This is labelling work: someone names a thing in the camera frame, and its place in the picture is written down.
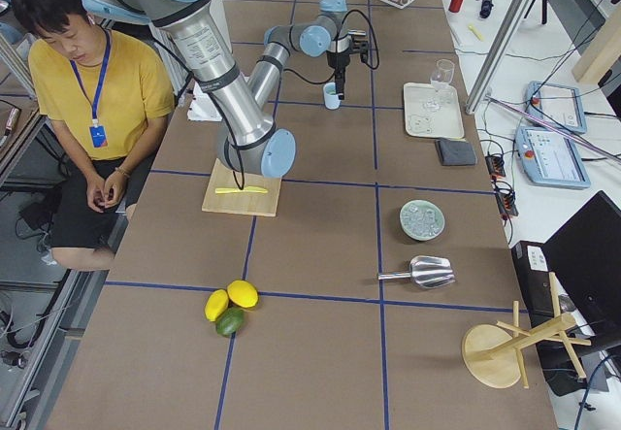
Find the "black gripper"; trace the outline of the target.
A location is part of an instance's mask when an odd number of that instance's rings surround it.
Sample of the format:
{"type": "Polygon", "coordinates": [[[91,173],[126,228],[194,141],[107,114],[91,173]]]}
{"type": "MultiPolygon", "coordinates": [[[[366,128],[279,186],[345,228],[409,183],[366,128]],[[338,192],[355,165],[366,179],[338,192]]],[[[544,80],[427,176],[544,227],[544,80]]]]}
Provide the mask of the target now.
{"type": "Polygon", "coordinates": [[[334,92],[340,100],[345,99],[346,67],[350,63],[352,38],[344,36],[330,42],[326,50],[328,66],[334,70],[334,92]]]}

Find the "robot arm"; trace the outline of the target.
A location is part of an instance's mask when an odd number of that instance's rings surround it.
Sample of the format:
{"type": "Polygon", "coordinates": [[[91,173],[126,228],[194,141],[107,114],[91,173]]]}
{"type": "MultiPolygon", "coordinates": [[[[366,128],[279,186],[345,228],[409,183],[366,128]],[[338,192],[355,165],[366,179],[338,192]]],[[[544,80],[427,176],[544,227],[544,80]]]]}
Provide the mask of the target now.
{"type": "Polygon", "coordinates": [[[226,46],[210,13],[212,0],[82,0],[91,13],[128,23],[148,24],[170,34],[208,94],[223,124],[217,136],[217,156],[241,173],[280,178],[292,167],[296,143],[291,132],[279,129],[262,110],[280,80],[289,56],[303,52],[327,56],[338,96],[344,96],[345,69],[350,56],[365,56],[368,43],[348,30],[345,0],[320,0],[312,22],[275,26],[265,35],[265,49],[250,76],[245,77],[226,46]]]}

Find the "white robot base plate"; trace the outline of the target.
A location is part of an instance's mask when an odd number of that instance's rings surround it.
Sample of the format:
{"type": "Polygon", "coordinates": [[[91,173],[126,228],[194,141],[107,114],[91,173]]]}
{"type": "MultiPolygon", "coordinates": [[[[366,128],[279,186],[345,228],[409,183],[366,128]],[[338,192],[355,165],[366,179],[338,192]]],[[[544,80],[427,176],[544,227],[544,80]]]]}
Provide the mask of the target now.
{"type": "Polygon", "coordinates": [[[190,121],[221,122],[222,116],[211,97],[195,82],[191,91],[191,102],[187,117],[190,121]]]}

